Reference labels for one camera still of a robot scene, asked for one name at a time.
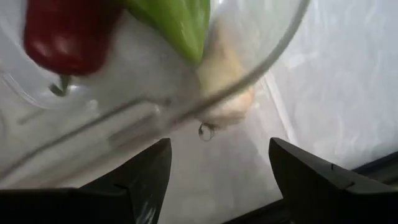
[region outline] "green bell pepper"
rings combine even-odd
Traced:
[[[138,20],[159,30],[187,60],[201,62],[210,0],[123,0]]]

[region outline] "garlic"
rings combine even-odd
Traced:
[[[209,52],[203,58],[197,75],[202,97],[230,87],[245,75],[242,62],[220,23],[215,24]],[[250,86],[210,108],[198,119],[211,130],[226,129],[246,117],[253,101],[254,88]]]

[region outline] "bell pepper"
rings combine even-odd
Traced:
[[[102,67],[121,11],[115,0],[28,0],[25,52],[61,75],[66,90],[70,76],[89,75]],[[54,85],[51,89],[65,93]]]
[[[187,60],[198,64],[210,19],[210,0],[123,0],[138,20],[159,30]]]

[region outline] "red bell pepper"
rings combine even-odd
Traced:
[[[115,0],[28,0],[26,54],[64,82],[89,75],[104,64],[121,11]]]

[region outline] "clear glass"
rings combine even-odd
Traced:
[[[87,165],[140,146],[254,83],[289,44],[308,1],[212,0],[209,36],[221,27],[245,69],[238,82],[206,98],[198,96],[196,68],[128,13],[104,68],[74,79],[70,94],[56,97],[48,86],[57,75],[36,66],[21,47],[25,1],[0,2],[0,187],[34,177],[35,167],[26,167],[39,156],[56,154],[54,169],[71,152]]]

